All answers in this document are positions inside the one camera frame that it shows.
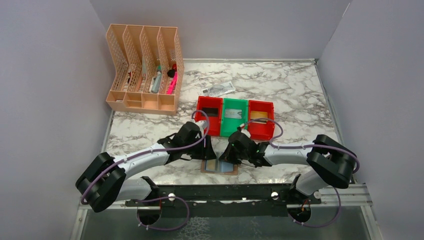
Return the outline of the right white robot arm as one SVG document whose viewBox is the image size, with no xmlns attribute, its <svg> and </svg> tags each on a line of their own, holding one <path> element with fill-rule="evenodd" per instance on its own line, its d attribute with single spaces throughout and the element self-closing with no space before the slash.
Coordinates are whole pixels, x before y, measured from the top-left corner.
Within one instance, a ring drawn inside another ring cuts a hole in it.
<svg viewBox="0 0 424 240">
<path fill-rule="evenodd" d="M 290 186 L 291 197 L 299 199 L 306 199 L 327 186 L 348 188 L 352 175 L 360 167 L 355 153 L 324 134 L 311 142 L 276 145 L 271 141 L 255 142 L 237 130 L 228 138 L 219 159 L 235 165 L 248 161 L 255 167 L 308 165 L 312 169 L 298 174 Z"/>
</svg>

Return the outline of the tan leather card holder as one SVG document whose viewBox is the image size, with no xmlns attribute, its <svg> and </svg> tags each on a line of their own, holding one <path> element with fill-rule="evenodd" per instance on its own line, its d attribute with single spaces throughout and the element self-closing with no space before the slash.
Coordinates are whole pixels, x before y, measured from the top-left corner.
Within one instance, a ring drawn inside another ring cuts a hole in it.
<svg viewBox="0 0 424 240">
<path fill-rule="evenodd" d="M 235 176 L 238 174 L 238 166 L 218 159 L 203 160 L 200 171 L 206 174 Z"/>
</svg>

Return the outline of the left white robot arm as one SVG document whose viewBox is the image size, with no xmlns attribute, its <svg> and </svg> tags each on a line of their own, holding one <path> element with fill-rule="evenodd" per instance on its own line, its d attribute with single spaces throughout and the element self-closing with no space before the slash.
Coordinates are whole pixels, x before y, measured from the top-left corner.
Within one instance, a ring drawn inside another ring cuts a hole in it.
<svg viewBox="0 0 424 240">
<path fill-rule="evenodd" d="M 132 176 L 157 166 L 164 166 L 187 155 L 189 160 L 215 159 L 209 124 L 206 120 L 188 121 L 177 133 L 161 138 L 137 152 L 110 156 L 98 154 L 77 179 L 81 204 L 99 213 L 115 201 L 144 200 L 153 192 L 153 181 Z"/>
</svg>

